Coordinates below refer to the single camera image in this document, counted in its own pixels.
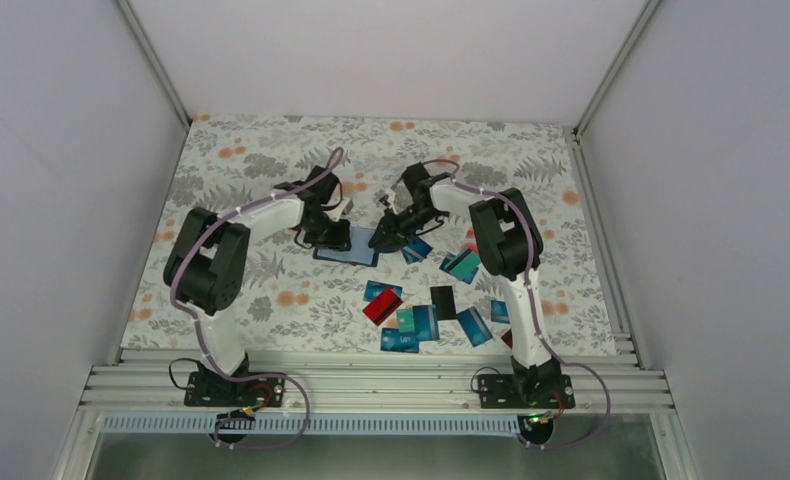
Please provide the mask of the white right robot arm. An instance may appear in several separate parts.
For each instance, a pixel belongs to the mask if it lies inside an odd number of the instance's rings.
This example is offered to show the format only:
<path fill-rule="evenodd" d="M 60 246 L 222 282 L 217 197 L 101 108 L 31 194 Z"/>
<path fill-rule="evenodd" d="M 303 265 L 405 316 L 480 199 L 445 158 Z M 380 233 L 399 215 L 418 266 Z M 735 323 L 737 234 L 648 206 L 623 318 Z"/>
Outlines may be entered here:
<path fill-rule="evenodd" d="M 417 163 L 401 175 L 412 204 L 398 213 L 384 210 L 369 246 L 392 253 L 419 237 L 425 225 L 451 215 L 471 222 L 484 269 L 500 281 L 512 332 L 512 391 L 526 407 L 551 393 L 560 372 L 543 332 L 538 270 L 543 241 L 525 196 L 515 188 L 495 192 L 463 183 L 452 173 L 431 174 Z"/>

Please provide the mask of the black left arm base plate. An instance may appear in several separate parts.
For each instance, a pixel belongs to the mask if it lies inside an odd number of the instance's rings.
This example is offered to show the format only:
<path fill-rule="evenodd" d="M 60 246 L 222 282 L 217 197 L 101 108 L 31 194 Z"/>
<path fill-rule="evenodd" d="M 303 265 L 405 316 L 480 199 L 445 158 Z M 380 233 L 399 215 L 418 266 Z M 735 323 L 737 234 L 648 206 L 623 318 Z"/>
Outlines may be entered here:
<path fill-rule="evenodd" d="M 187 407 L 281 407 L 285 380 L 257 376 L 231 382 L 205 370 L 189 375 L 183 404 Z"/>

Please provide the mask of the blue logo card front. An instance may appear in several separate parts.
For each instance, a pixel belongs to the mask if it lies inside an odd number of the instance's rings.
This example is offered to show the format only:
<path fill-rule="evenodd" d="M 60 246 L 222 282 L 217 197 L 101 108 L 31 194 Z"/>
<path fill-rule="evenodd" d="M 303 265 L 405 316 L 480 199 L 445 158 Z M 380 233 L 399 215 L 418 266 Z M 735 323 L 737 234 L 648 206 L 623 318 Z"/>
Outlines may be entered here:
<path fill-rule="evenodd" d="M 380 350 L 383 352 L 418 353 L 419 340 L 414 332 L 401 332 L 394 328 L 381 330 Z"/>

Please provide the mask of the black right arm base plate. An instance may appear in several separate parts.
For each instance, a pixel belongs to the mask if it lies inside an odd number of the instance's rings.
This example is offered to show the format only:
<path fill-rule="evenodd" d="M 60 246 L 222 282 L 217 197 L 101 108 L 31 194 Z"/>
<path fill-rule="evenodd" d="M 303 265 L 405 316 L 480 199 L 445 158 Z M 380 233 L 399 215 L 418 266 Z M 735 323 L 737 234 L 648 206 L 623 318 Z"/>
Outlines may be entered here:
<path fill-rule="evenodd" d="M 525 387 L 512 374 L 489 373 L 476 377 L 483 409 L 572 409 L 576 399 L 571 378 L 559 375 Z"/>

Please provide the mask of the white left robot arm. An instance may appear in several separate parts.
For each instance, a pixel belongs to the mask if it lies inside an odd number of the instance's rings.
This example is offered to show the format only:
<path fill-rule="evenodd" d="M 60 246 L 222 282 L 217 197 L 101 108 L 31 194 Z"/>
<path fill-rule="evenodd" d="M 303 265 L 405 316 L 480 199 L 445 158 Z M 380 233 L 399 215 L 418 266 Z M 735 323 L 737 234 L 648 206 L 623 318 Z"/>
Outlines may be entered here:
<path fill-rule="evenodd" d="M 254 236 L 294 230 L 314 248 L 349 250 L 350 222 L 329 214 L 328 202 L 339 188 L 331 167 L 315 167 L 305 181 L 281 183 L 224 215 L 196 207 L 184 219 L 163 280 L 171 305 L 194 323 L 200 364 L 214 372 L 209 390 L 223 404 L 237 404 L 249 391 L 249 377 L 240 371 L 247 354 L 230 310 L 243 286 Z"/>

